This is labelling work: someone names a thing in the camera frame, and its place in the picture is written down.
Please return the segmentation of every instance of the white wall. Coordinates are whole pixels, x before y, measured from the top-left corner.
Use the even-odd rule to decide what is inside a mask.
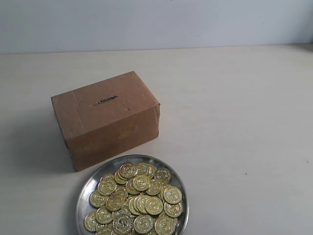
[[[0,0],[0,53],[307,43],[313,0]]]

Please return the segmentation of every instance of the cardboard box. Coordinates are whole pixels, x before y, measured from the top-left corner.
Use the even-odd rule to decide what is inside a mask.
[[[158,136],[160,104],[134,71],[51,100],[77,171]]]

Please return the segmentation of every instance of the white table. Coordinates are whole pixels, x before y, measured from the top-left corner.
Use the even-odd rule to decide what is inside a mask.
[[[161,103],[160,136],[125,154],[181,176],[186,235],[312,234],[310,45],[1,55],[1,234],[77,234],[101,164],[73,172],[50,97],[132,70]]]

